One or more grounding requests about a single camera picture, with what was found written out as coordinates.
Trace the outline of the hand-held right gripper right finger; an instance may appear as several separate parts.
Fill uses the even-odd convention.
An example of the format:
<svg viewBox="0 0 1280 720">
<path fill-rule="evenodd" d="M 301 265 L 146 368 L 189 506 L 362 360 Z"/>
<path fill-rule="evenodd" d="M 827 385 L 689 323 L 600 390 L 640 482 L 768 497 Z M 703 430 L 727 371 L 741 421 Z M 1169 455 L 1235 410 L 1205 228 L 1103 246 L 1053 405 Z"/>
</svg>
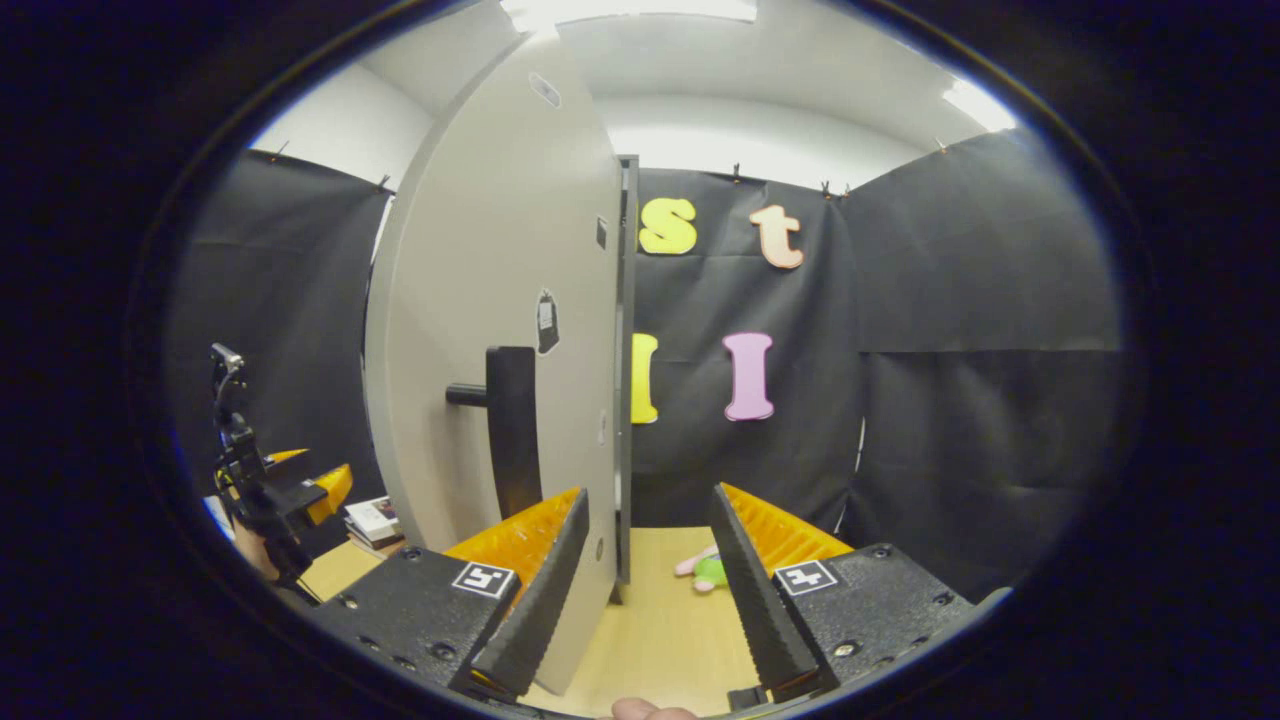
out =
<svg viewBox="0 0 1280 720">
<path fill-rule="evenodd" d="M 726 483 L 712 495 L 710 530 L 759 683 L 777 703 L 877 680 L 977 614 L 895 546 L 854 548 Z"/>
</svg>

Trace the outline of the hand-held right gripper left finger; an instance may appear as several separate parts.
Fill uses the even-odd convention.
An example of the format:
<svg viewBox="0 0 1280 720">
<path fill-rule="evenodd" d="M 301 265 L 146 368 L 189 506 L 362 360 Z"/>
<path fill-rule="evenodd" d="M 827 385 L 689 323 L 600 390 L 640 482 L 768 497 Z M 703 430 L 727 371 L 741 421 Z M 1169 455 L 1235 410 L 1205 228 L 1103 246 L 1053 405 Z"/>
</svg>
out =
<svg viewBox="0 0 1280 720">
<path fill-rule="evenodd" d="M 516 701 L 547 656 L 589 529 L 589 495 L 573 487 L 444 552 L 401 547 L 314 619 L 417 685 Z"/>
</svg>

